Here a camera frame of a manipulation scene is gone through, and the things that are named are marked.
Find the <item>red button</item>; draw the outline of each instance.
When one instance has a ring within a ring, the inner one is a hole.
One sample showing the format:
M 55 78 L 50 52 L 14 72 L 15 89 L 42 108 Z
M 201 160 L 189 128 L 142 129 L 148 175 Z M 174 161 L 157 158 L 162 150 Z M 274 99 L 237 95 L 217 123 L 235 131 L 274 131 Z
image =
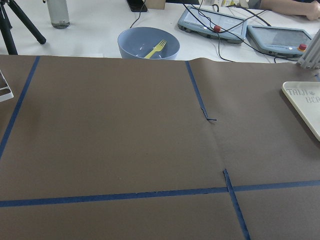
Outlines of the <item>red button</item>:
M 305 51 L 307 49 L 307 45 L 306 44 L 303 44 L 303 43 L 301 43 L 300 45 L 299 45 L 299 47 L 298 47 L 298 50 L 300 50 L 300 51 Z
M 215 25 L 215 26 L 213 27 L 213 30 L 214 30 L 216 33 L 219 33 L 220 30 L 221 30 L 221 27 L 218 26 L 218 25 Z

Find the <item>hand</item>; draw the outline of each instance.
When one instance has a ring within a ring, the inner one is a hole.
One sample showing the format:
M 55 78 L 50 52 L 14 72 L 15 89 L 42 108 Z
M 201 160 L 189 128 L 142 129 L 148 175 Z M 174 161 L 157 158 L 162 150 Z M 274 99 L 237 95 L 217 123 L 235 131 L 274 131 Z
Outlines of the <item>hand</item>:
M 309 6 L 310 10 L 308 11 L 306 18 L 309 20 L 316 20 L 320 18 L 320 3 L 317 1 L 313 1 L 309 3 Z

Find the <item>transparent jar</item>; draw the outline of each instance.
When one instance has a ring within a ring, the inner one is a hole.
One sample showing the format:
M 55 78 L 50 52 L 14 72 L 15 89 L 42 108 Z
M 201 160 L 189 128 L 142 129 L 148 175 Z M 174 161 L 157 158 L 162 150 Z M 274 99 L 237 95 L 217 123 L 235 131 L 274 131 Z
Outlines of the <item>transparent jar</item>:
M 70 25 L 66 0 L 46 0 L 51 24 L 56 29 L 65 29 Z

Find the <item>person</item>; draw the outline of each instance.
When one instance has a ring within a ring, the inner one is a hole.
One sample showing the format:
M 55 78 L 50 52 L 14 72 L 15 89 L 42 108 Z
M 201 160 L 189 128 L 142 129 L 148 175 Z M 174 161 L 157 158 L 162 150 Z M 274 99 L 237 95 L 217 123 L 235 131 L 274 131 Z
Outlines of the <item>person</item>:
M 306 16 L 309 20 L 320 18 L 320 3 L 317 0 L 249 0 L 249 8 Z

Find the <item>fork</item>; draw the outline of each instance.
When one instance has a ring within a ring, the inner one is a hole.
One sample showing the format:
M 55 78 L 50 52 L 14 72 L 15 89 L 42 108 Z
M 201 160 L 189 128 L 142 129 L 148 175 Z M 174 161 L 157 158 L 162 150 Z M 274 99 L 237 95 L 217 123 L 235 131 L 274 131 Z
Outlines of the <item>fork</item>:
M 144 58 L 149 59 L 152 57 L 153 54 L 156 52 L 160 52 L 162 49 L 164 49 L 164 46 L 166 45 L 167 41 L 162 39 L 154 48 L 151 52 L 149 52 Z

